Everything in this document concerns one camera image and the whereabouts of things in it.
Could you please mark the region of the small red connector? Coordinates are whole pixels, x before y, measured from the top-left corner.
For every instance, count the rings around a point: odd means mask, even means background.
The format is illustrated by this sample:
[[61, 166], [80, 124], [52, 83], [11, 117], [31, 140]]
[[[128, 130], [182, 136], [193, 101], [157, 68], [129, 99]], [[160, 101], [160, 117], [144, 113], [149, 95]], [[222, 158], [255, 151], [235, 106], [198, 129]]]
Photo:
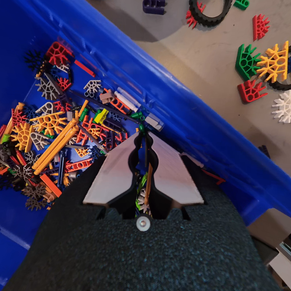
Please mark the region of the small red connector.
[[[200, 12], [202, 13], [206, 7], [206, 4], [203, 4], [202, 2], [200, 3], [199, 1], [197, 1], [197, 6], [198, 6], [198, 9], [200, 10]], [[192, 26], [192, 29], [194, 29], [196, 27], [197, 21], [192, 16], [190, 7], [186, 13], [185, 19], [187, 20], [188, 27]]]

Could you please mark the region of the orange connector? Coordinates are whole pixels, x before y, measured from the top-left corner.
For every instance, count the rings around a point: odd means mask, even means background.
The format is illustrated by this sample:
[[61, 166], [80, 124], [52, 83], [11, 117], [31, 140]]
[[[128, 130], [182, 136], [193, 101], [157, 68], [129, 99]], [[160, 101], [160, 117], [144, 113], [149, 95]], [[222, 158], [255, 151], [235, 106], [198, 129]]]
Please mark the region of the orange connector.
[[266, 56], [260, 56], [257, 66], [260, 67], [256, 72], [259, 78], [268, 74], [266, 81], [271, 80], [272, 83], [280, 80], [285, 81], [288, 75], [288, 56], [289, 41], [286, 41], [283, 48], [280, 49], [278, 44], [273, 48], [269, 48], [265, 52]]

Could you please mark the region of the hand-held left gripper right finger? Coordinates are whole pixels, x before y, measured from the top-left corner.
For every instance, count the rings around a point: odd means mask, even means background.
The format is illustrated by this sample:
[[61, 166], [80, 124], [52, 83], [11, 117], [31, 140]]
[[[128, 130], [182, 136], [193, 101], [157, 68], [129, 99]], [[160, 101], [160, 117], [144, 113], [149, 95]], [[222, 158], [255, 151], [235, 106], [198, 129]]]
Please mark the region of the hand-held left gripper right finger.
[[174, 208], [203, 205], [200, 194], [179, 152], [152, 132], [146, 135], [149, 178], [148, 203], [154, 219], [166, 219]]

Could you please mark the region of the green connector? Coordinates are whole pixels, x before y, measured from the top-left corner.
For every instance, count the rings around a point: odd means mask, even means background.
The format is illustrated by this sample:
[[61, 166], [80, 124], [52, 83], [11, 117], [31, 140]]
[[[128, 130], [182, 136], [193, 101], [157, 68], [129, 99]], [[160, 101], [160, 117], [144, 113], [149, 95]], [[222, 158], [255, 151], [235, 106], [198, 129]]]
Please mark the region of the green connector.
[[255, 50], [256, 47], [252, 48], [251, 44], [247, 47], [242, 44], [238, 48], [235, 68], [244, 81], [250, 80], [252, 76], [257, 74], [256, 71], [260, 69], [260, 67], [257, 66], [257, 63], [260, 62], [260, 59], [258, 59], [260, 54], [252, 56]]

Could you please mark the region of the white snowflake connector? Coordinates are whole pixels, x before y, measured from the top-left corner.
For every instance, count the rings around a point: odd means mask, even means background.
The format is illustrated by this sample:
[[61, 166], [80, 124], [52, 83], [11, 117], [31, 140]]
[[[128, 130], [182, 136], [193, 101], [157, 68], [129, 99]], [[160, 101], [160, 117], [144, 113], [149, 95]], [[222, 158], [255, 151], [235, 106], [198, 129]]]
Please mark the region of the white snowflake connector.
[[287, 90], [279, 95], [280, 98], [274, 100], [272, 107], [276, 108], [272, 112], [274, 118], [279, 118], [279, 122], [291, 123], [291, 90]]

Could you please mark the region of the blue plastic bin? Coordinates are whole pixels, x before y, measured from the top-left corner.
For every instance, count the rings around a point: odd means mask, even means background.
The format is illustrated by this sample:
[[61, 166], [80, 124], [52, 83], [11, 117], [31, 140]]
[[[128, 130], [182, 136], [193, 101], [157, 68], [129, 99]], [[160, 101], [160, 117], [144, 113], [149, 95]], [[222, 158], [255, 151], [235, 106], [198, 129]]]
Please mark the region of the blue plastic bin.
[[1, 230], [32, 245], [2, 290], [280, 290], [245, 223], [267, 206], [290, 215], [290, 177], [86, 1], [1, 1], [1, 123], [25, 97], [40, 104], [23, 56], [55, 40], [161, 119], [159, 138], [226, 183], [183, 156], [206, 203], [153, 218], [145, 232], [114, 208], [82, 204], [104, 158], [45, 218], [3, 191]]

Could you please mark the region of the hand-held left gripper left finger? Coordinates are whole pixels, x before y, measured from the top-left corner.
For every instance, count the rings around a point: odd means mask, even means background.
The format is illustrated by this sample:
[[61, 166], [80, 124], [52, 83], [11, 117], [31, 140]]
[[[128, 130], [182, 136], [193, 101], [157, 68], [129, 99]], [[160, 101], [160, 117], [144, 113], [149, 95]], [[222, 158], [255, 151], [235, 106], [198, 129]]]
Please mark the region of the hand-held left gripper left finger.
[[136, 132], [111, 150], [96, 175], [84, 205], [114, 208], [123, 219], [135, 219], [137, 198], [136, 166], [142, 133]]

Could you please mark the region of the green small piece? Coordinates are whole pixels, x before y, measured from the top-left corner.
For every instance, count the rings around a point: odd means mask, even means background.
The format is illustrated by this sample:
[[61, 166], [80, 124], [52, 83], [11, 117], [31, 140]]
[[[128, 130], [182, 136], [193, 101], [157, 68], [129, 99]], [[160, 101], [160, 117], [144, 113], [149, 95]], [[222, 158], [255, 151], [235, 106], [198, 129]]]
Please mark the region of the green small piece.
[[250, 4], [249, 0], [235, 0], [233, 6], [241, 9], [241, 10], [246, 10]]

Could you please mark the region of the pile of colourful construction pieces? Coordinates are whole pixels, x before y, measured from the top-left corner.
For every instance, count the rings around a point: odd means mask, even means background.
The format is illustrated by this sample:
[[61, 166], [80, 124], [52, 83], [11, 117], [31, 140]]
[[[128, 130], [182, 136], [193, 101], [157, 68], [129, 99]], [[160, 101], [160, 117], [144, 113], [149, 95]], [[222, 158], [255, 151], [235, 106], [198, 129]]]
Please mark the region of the pile of colourful construction pieces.
[[[24, 57], [32, 70], [38, 69], [38, 91], [47, 102], [35, 110], [20, 104], [12, 108], [10, 125], [1, 127], [1, 190], [12, 187], [27, 198], [25, 207], [33, 211], [50, 209], [72, 184], [79, 171], [87, 169], [139, 131], [139, 124], [161, 129], [162, 124], [151, 114], [144, 116], [134, 105], [127, 105], [121, 91], [101, 88], [101, 101], [89, 97], [100, 88], [100, 80], [90, 80], [84, 89], [82, 106], [73, 105], [66, 91], [72, 85], [72, 70], [67, 54], [54, 42], [45, 56], [28, 51]], [[148, 195], [149, 170], [137, 177], [136, 217], [151, 216]]]

